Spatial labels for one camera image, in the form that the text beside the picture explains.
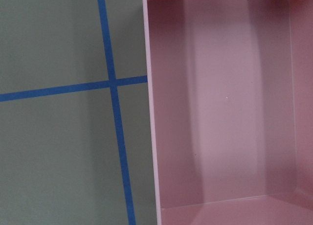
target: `blue tape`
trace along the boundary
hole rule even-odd
[[[69,86],[62,86],[62,87],[26,90],[26,91],[0,94],[0,102],[17,100],[17,99],[28,99],[28,98],[55,95],[55,94],[64,94],[64,93],[71,93],[71,92],[78,92],[78,91],[103,89],[103,88],[109,88],[110,86],[127,86],[127,85],[134,85],[134,84],[140,84],[140,83],[146,83],[146,82],[147,82],[147,76],[139,76],[139,77],[116,79],[113,82],[111,81],[90,82],[90,83],[83,83],[83,84],[69,85]]]
[[[108,75],[109,75],[109,81],[111,85],[110,86],[111,100],[112,100],[112,107],[113,107],[113,115],[114,115],[114,122],[115,122],[115,131],[116,131],[119,159],[120,159],[121,170],[122,170],[122,179],[123,179],[128,223],[129,225],[136,225],[131,181],[130,181],[130,176],[129,176],[127,154],[126,154],[126,148],[125,148],[123,123],[122,123],[121,110],[120,110],[118,91],[117,91],[118,82],[120,82],[121,84],[123,83],[126,84],[126,82],[129,82],[129,79],[119,79],[119,80],[116,79],[105,0],[98,0],[98,7],[99,7],[99,15],[100,15],[100,22],[101,22],[101,29],[102,29],[102,36],[103,36],[103,44],[104,44],[106,60],[107,60]]]
[[[129,77],[129,78],[121,78],[116,80],[117,86],[127,86],[127,85],[134,85],[140,83],[147,83],[148,78],[147,76],[139,76],[139,77]]]
[[[38,90],[27,90],[13,93],[0,94],[0,102],[9,101],[9,100],[17,100],[17,99],[27,99],[34,98],[40,96],[54,95],[54,94],[63,94],[63,93],[71,93],[77,91],[84,90],[95,90],[110,87],[109,81],[103,82],[92,82],[92,83],[84,83],[77,85],[69,85],[62,87],[52,87]]]

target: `gray floor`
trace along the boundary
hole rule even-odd
[[[117,78],[146,75],[141,0],[106,0]],[[0,0],[0,93],[108,79],[97,0]],[[138,225],[156,225],[147,84],[118,88]],[[127,225],[110,90],[0,103],[0,225]]]

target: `pink plastic bin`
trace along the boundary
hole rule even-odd
[[[313,0],[143,0],[159,225],[313,225]]]

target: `painter's tape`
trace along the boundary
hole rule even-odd
[[[122,179],[123,179],[123,187],[124,187],[128,222],[129,222],[129,225],[136,225],[132,188],[131,188],[131,181],[130,181],[130,176],[129,176],[127,155],[126,155],[126,148],[125,148],[123,123],[122,123],[121,110],[120,110],[118,91],[117,91],[118,80],[116,79],[116,76],[115,76],[113,52],[112,52],[110,30],[109,30],[109,23],[108,23],[105,0],[98,0],[98,7],[99,7],[99,15],[100,15],[100,22],[101,22],[101,29],[102,29],[102,36],[103,36],[103,44],[104,44],[104,49],[105,49],[105,54],[106,54],[109,81],[111,84],[110,86],[111,100],[112,100],[112,107],[113,107],[119,160],[120,160],[121,170],[122,170]],[[126,84],[126,82],[128,81],[129,80],[122,79],[121,84],[123,83]]]
[[[83,83],[77,85],[69,85],[62,87],[52,87],[38,90],[27,90],[13,93],[0,94],[0,102],[9,101],[9,100],[17,100],[17,99],[27,99],[34,98],[40,96],[54,95],[54,94],[64,94],[71,93],[77,91],[84,90],[95,90],[108,88],[110,86],[109,81],[103,82],[91,82],[91,83]]]
[[[127,86],[127,85],[134,85],[140,83],[147,83],[148,78],[147,76],[139,76],[139,77],[129,77],[129,78],[121,78],[116,80],[117,86]]]

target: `pink box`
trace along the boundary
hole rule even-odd
[[[313,0],[143,0],[158,225],[313,225]]]

